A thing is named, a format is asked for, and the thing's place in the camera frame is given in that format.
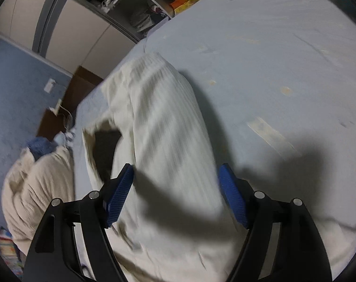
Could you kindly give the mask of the white puffer jacket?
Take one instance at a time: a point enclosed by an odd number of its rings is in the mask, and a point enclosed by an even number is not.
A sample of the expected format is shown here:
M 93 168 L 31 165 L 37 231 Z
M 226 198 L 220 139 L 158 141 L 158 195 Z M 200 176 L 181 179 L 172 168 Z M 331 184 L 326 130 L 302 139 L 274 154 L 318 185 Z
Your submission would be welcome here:
M 356 210 L 335 190 L 355 162 L 336 134 L 334 112 L 277 91 L 254 98 L 223 87 L 219 110 L 191 79 L 159 54 L 145 54 L 113 72 L 93 96 L 98 119 L 82 130 L 91 185 L 99 189 L 95 134 L 118 130 L 111 174 L 129 163 L 135 183 L 120 220 L 106 231 L 112 252 L 132 281 L 224 281 L 245 241 L 218 184 L 229 161 L 257 189 L 288 200 L 299 196 L 313 212 L 333 275 L 356 251 Z

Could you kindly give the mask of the beige waffle blanket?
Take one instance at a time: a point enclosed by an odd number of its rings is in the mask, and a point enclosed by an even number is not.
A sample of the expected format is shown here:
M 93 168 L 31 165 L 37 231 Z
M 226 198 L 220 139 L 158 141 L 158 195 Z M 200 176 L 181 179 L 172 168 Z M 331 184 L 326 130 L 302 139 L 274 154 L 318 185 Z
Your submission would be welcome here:
M 27 255 L 33 236 L 50 202 L 74 200 L 73 159 L 67 148 L 34 159 L 29 148 L 7 173 L 2 188 L 2 211 L 13 242 Z

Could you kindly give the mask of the blue fleece cloth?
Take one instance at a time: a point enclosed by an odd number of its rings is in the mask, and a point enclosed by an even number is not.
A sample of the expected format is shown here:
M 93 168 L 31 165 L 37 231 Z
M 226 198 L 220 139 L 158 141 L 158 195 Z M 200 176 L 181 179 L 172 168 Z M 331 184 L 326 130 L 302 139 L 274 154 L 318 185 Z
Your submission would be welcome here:
M 56 150 L 57 144 L 54 141 L 49 141 L 46 137 L 35 137 L 27 142 L 31 154 L 35 161 L 38 161 L 42 156 L 50 154 Z

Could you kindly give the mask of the dark wooden headboard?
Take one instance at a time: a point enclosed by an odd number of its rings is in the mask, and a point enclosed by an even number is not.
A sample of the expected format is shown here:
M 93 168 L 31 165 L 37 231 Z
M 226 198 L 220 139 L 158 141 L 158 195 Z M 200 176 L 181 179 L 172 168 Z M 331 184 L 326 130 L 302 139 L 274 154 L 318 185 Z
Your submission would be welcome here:
M 73 114 L 74 123 L 76 109 L 81 101 L 102 82 L 101 77 L 84 67 L 80 66 L 76 69 L 62 99 L 63 107 Z M 53 112 L 48 109 L 45 110 L 36 136 L 46 137 L 49 141 L 52 141 L 59 132 L 65 132 L 63 117 L 56 117 Z

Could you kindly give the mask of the light blue bed sheet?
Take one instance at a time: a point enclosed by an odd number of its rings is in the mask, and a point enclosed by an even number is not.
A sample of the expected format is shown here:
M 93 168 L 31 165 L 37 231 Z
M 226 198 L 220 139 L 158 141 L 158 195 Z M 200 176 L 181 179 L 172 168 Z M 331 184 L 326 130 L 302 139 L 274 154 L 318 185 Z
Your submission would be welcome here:
M 258 98 L 277 91 L 344 111 L 350 119 L 341 121 L 338 133 L 325 136 L 343 141 L 345 156 L 356 159 L 356 25 L 328 0 L 201 0 L 138 43 L 107 78 L 145 54 L 159 54 L 183 72 L 210 100 L 213 112 L 219 110 L 217 100 L 225 86 L 235 89 L 236 96 Z M 98 119 L 102 108 L 93 98 L 100 85 L 77 109 L 77 198 L 103 187 L 91 185 L 82 140 L 82 130 Z M 105 157 L 96 155 L 95 162 L 105 159 L 110 172 L 110 154 L 120 137 L 118 130 L 95 134 L 95 147 L 105 148 Z M 303 198 L 274 198 L 252 185 L 233 163 L 222 161 L 219 168 L 223 164 L 240 180 L 248 220 L 245 241 L 224 281 L 334 281 L 352 265 L 356 251 L 332 274 L 313 212 Z M 343 179 L 335 190 L 335 205 L 350 197 L 356 210 L 356 160 Z

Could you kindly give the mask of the orange yellow box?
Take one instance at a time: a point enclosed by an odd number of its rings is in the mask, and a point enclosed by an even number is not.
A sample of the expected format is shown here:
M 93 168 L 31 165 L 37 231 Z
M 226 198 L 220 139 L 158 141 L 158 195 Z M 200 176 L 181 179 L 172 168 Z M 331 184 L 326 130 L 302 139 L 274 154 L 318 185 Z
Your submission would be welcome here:
M 175 0 L 170 3 L 170 6 L 174 10 L 174 15 L 182 13 L 184 10 L 187 10 L 192 5 L 197 3 L 199 0 Z

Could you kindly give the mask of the beige wardrobe sliding door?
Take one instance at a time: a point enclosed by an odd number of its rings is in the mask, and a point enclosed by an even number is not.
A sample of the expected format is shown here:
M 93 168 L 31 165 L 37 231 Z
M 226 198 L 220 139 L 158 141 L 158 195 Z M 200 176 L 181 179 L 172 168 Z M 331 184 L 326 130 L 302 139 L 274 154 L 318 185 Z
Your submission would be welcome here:
M 106 78 L 135 46 L 125 32 L 75 0 L 4 0 L 0 36 L 54 67 Z

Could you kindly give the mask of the white wall socket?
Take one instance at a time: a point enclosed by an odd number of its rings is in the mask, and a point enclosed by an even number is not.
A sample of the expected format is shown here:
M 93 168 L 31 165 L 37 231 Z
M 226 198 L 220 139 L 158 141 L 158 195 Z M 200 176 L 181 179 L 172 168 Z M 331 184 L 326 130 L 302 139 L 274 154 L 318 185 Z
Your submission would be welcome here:
M 46 85 L 44 87 L 44 91 L 46 93 L 50 94 L 55 84 L 56 84 L 56 81 L 52 78 L 49 78 L 48 82 L 46 83 Z

